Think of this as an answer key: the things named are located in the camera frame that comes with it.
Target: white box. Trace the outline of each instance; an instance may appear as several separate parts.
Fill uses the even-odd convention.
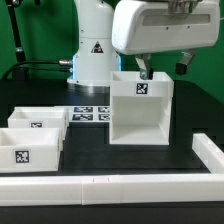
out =
[[[57,171],[61,143],[58,128],[0,129],[0,172]]]
[[[8,118],[9,128],[60,128],[65,139],[68,126],[66,108],[15,107]]]
[[[164,72],[112,72],[110,144],[168,145],[174,83]]]

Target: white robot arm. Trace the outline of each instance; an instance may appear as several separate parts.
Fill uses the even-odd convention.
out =
[[[213,46],[219,33],[219,0],[122,0],[113,22],[116,51],[138,55],[142,79],[152,79],[150,53],[186,50],[176,72],[187,73],[197,48]]]

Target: green background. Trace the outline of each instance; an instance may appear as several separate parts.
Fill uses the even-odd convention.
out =
[[[107,0],[114,8],[118,0]],[[220,1],[224,16],[224,1]],[[24,50],[29,60],[71,59],[78,49],[77,12],[73,0],[42,0],[41,6],[33,0],[24,0],[16,9]],[[8,10],[0,1],[0,74],[16,63],[15,47]],[[166,71],[173,79],[196,83],[224,104],[224,22],[220,25],[217,44],[200,49],[188,75],[175,75],[175,64],[181,52],[152,55],[151,66],[156,71]],[[133,57],[123,57],[124,70],[137,70]],[[33,72],[32,78],[67,78],[69,74]]]

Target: open white box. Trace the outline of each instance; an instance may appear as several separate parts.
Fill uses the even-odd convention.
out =
[[[112,72],[110,144],[168,145],[174,83],[164,72]]]
[[[60,129],[0,129],[0,172],[57,171]]]
[[[9,128],[60,128],[65,139],[69,118],[66,108],[15,107],[8,118]]]

